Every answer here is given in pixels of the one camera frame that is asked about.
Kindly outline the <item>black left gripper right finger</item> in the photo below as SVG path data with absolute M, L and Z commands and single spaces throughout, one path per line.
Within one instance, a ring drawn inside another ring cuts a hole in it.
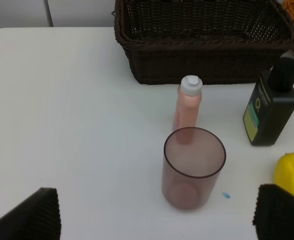
M 260 185 L 253 225 L 259 240 L 294 240 L 294 196 L 275 184 Z

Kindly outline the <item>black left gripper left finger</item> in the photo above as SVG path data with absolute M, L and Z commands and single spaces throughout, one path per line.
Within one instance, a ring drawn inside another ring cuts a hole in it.
M 42 187 L 0 218 L 0 240 L 59 240 L 61 218 L 55 188 Z

